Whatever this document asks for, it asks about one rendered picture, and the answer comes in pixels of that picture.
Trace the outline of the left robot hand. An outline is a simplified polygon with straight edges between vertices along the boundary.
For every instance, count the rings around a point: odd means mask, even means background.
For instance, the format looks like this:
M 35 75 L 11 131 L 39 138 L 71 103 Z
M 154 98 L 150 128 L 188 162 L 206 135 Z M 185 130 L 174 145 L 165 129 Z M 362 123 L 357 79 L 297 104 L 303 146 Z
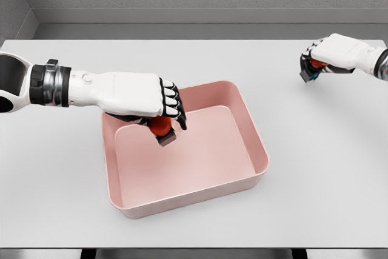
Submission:
M 154 73 L 108 72 L 97 97 L 97 105 L 104 112 L 130 123 L 150 125 L 157 117 L 176 121 L 187 129 L 186 113 L 177 86 Z

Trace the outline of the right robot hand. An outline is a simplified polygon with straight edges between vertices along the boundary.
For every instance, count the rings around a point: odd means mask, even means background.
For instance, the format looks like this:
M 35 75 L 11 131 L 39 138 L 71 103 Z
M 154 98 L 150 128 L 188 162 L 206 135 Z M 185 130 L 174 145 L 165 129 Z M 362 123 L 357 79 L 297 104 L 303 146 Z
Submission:
M 301 57 L 326 63 L 321 73 L 347 74 L 359 69 L 361 50 L 367 46 L 358 39 L 333 33 L 313 42 Z

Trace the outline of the pink rectangular basket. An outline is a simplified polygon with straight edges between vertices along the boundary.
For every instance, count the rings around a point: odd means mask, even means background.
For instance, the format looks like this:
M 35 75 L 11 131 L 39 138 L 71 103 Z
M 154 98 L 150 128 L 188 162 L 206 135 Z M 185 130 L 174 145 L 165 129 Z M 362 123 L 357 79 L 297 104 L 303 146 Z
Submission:
M 187 130 L 160 146 L 144 126 L 101 115 L 111 204 L 134 219 L 250 189 L 269 158 L 238 87 L 181 89 Z

